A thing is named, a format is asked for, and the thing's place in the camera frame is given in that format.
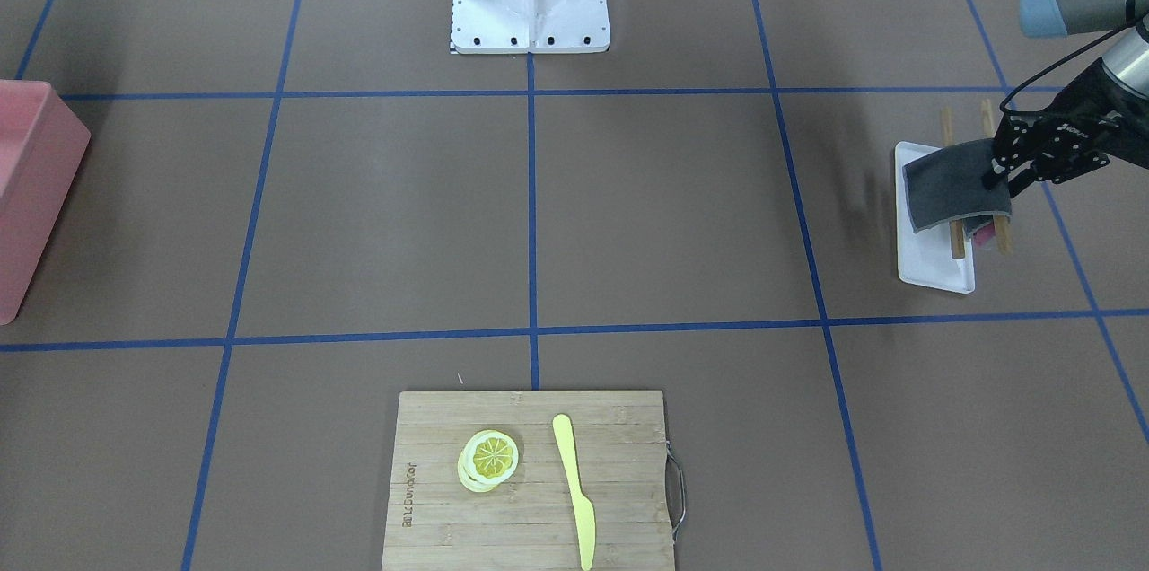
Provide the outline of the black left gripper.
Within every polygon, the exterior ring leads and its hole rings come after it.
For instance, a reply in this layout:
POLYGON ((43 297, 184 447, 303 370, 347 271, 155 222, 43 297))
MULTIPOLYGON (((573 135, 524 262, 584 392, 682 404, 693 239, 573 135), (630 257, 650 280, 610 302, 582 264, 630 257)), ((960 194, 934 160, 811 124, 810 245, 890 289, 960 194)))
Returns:
POLYGON ((1092 61, 1046 108, 1021 111, 1010 103, 1034 77, 1003 100, 1003 140, 988 140, 982 188, 1010 199, 1049 177, 1079 177, 1112 159, 1136 165, 1136 88, 1103 60, 1092 61))

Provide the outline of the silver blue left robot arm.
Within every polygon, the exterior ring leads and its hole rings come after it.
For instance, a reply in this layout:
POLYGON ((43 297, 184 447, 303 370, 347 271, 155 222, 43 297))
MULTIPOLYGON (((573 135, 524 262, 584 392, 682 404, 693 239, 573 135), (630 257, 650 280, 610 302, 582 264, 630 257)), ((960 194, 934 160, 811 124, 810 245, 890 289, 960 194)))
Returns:
POLYGON ((1019 0, 1027 38, 1096 32, 1112 40, 1050 105, 1011 109, 992 144, 982 185, 1007 186, 1011 196, 1035 182, 1067 182, 1112 159, 1146 167, 1146 0, 1019 0))

